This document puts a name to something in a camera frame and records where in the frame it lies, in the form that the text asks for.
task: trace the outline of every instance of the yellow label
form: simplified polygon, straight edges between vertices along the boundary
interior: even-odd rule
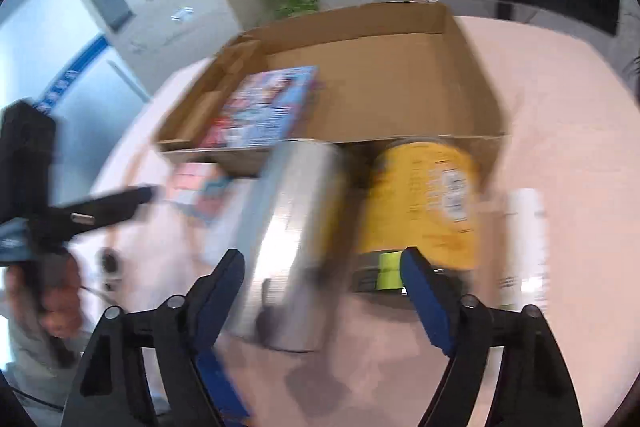
[[[359,250],[417,247],[434,265],[473,269],[477,186],[473,159],[458,149],[415,142],[387,150],[367,197]]]
[[[401,251],[383,252],[378,257],[378,281],[376,290],[399,290],[403,287],[400,278]]]

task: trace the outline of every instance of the table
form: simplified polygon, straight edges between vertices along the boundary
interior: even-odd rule
[[[640,112],[584,42],[514,22],[460,17],[458,23],[510,129],[488,194],[499,198],[513,188],[533,187],[543,195],[550,250],[546,315],[574,380],[584,425],[602,427],[640,372]],[[92,195],[130,182],[166,182],[171,167],[150,142],[163,115],[207,63],[179,71],[162,86],[111,153]],[[138,174],[127,180],[132,164]],[[118,229],[124,305],[130,310],[155,307],[210,270],[194,254],[198,231],[175,213],[156,204],[145,221]],[[108,233],[98,231],[73,245],[86,277],[106,241]],[[87,300],[97,315],[98,304]],[[416,425],[447,362],[413,312],[353,295],[342,298],[335,334],[321,352],[290,355],[228,338],[218,347],[257,423],[267,427]],[[486,380],[472,425],[482,425],[488,412],[493,391],[491,378]]]

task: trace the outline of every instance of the small box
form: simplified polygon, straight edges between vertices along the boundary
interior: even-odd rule
[[[166,199],[188,216],[210,224],[218,218],[229,178],[215,163],[184,163],[176,169]]]

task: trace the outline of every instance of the person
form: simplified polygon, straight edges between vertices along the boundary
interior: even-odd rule
[[[24,285],[22,269],[10,266],[4,274],[13,359],[7,364],[4,376],[14,389],[50,404],[44,405],[16,394],[38,427],[60,425],[62,408],[71,389],[80,353],[84,351],[91,335],[81,311],[80,286],[78,263],[69,255],[62,283],[44,292],[42,304],[46,311],[36,319]],[[66,347],[76,354],[74,365],[62,369],[53,362],[38,322],[44,331],[63,339]]]

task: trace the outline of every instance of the white cylinder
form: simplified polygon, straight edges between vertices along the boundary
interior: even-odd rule
[[[546,216],[537,190],[520,188],[508,194],[506,229],[500,307],[519,312],[527,304],[535,304],[545,312],[548,285]]]

